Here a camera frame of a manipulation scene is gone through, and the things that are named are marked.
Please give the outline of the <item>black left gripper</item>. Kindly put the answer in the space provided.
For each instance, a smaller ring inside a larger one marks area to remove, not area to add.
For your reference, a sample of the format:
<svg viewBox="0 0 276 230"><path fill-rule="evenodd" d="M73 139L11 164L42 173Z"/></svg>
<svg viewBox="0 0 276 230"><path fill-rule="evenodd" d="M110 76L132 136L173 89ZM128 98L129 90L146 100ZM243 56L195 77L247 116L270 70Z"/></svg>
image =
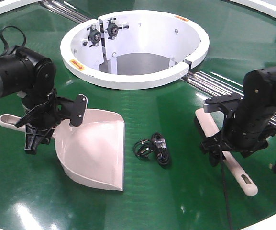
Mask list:
<svg viewBox="0 0 276 230"><path fill-rule="evenodd" d="M25 153L35 155L40 144L50 144L53 128L61 121L69 119L70 124L76 127L74 108L75 101L57 96L56 89L52 89L43 104L37 105L19 119L15 127L20 128L25 125Z"/></svg>

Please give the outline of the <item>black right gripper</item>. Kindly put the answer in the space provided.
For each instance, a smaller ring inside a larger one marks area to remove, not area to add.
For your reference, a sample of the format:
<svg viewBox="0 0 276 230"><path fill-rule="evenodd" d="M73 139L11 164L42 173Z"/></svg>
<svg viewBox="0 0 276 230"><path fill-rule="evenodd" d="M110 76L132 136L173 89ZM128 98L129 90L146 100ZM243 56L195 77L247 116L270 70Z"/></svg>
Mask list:
<svg viewBox="0 0 276 230"><path fill-rule="evenodd" d="M216 167L224 160L223 151L241 153L244 158L268 147L269 125L255 124L254 127L241 126L233 119L226 119L220 131L205 138L201 148L209 153L209 162Z"/></svg>

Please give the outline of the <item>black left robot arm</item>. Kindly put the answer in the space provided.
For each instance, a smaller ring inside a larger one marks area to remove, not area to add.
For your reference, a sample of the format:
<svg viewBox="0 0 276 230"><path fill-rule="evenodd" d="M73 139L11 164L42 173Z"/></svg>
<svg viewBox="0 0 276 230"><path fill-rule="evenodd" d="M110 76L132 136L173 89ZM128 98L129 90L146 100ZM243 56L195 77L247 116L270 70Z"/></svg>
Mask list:
<svg viewBox="0 0 276 230"><path fill-rule="evenodd" d="M25 115L15 123L24 127L27 154L36 154L40 144L49 144L54 128L65 119L74 122L75 101L57 95L56 66L51 59L21 45L10 47L0 30L4 50L0 54L0 98L17 93Z"/></svg>

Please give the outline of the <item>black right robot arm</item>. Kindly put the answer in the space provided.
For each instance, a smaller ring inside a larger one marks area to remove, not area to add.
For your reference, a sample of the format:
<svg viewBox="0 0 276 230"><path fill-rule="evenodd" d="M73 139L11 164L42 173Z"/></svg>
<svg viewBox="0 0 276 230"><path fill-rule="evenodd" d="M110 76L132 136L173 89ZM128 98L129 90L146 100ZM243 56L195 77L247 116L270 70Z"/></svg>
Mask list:
<svg viewBox="0 0 276 230"><path fill-rule="evenodd" d="M246 158L267 148L267 138L276 133L269 124L276 112L276 66L248 72L243 96L233 93L206 99L204 111L225 114L221 131L201 143L212 166L223 158L223 151L239 152Z"/></svg>

